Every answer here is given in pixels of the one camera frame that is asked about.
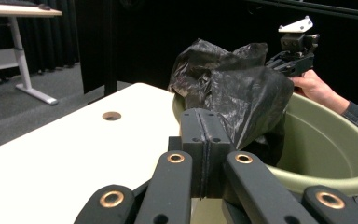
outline round hole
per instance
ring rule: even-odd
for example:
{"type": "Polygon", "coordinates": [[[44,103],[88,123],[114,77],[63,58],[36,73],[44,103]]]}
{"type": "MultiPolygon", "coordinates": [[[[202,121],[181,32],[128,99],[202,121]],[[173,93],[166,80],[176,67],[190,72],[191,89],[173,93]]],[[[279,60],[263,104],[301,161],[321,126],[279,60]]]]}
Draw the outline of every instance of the round hole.
{"type": "Polygon", "coordinates": [[[296,217],[287,216],[284,218],[287,224],[300,224],[300,221],[296,217]]]}
{"type": "Polygon", "coordinates": [[[155,216],[155,218],[153,219],[153,223],[166,224],[166,223],[168,223],[168,218],[167,218],[167,216],[165,216],[163,214],[159,214],[159,215],[155,216]]]}
{"type": "Polygon", "coordinates": [[[106,112],[103,114],[103,118],[106,120],[118,120],[121,119],[121,115],[118,112],[106,112]]]}
{"type": "Polygon", "coordinates": [[[251,163],[253,161],[252,157],[245,154],[239,154],[235,157],[235,159],[240,163],[251,163]]]}
{"type": "Polygon", "coordinates": [[[121,204],[123,202],[123,200],[124,200],[124,194],[122,192],[112,190],[112,191],[105,193],[101,197],[100,204],[103,207],[111,208],[111,207],[118,206],[119,204],[121,204]]]}
{"type": "Polygon", "coordinates": [[[316,193],[316,198],[322,204],[327,207],[331,207],[334,209],[342,209],[345,207],[344,201],[338,198],[338,196],[328,193],[328,192],[318,192],[316,193]]]}
{"type": "Polygon", "coordinates": [[[168,156],[168,161],[172,163],[179,163],[185,160],[185,157],[181,154],[172,154],[168,156]]]}

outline person's arm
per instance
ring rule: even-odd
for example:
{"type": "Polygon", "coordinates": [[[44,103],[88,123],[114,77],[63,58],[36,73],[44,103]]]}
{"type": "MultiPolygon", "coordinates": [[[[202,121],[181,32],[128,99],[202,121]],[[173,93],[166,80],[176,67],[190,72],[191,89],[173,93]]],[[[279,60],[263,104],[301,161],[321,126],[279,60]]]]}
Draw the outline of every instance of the person's arm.
{"type": "Polygon", "coordinates": [[[309,70],[302,77],[292,77],[295,86],[301,88],[302,94],[312,101],[342,114],[350,102],[338,95],[324,83],[313,70],[309,70]]]}
{"type": "Polygon", "coordinates": [[[302,77],[290,79],[300,88],[300,94],[335,111],[358,127],[358,105],[333,91],[313,70],[307,71],[302,77]]]}

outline gray carpet floor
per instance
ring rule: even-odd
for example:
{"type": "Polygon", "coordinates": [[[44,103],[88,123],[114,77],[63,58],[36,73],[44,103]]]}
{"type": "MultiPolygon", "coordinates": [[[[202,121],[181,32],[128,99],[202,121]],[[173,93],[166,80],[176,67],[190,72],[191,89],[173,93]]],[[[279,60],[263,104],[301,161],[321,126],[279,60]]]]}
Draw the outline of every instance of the gray carpet floor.
{"type": "MultiPolygon", "coordinates": [[[[84,94],[80,64],[43,75],[31,75],[34,89],[42,91],[59,102],[48,105],[18,90],[20,76],[8,82],[0,81],[0,146],[28,132],[68,115],[103,97],[103,86],[84,94]]],[[[118,82],[121,90],[130,84],[118,82]]]]}

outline black plastic bag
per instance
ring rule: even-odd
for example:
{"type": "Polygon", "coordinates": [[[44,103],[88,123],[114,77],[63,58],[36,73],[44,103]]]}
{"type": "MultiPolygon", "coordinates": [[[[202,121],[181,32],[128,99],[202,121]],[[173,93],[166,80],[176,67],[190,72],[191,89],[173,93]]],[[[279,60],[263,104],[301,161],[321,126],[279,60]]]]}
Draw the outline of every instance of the black plastic bag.
{"type": "Polygon", "coordinates": [[[176,58],[168,91],[184,97],[185,109],[218,113],[237,150],[275,166],[282,155],[285,109],[294,86],[264,66],[267,51],[266,43],[229,52],[198,39],[176,58]]]}

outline white table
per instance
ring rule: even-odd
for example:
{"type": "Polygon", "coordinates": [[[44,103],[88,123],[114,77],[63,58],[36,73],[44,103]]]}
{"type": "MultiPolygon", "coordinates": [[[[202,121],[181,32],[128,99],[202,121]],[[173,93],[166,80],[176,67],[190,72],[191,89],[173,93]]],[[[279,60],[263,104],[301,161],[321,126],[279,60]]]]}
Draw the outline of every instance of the white table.
{"type": "Polygon", "coordinates": [[[74,223],[96,190],[141,186],[179,136],[172,100],[133,84],[0,146],[0,224],[74,223]]]}
{"type": "Polygon", "coordinates": [[[49,105],[56,105],[58,101],[32,87],[24,49],[21,43],[19,25],[17,24],[16,18],[17,17],[53,17],[53,16],[61,16],[61,15],[62,13],[60,11],[54,9],[42,10],[39,9],[38,7],[18,7],[18,6],[0,5],[0,17],[8,17],[10,30],[14,42],[14,49],[0,50],[0,69],[18,66],[21,72],[22,83],[16,85],[16,87],[32,95],[33,97],[42,100],[43,102],[49,105]]]}

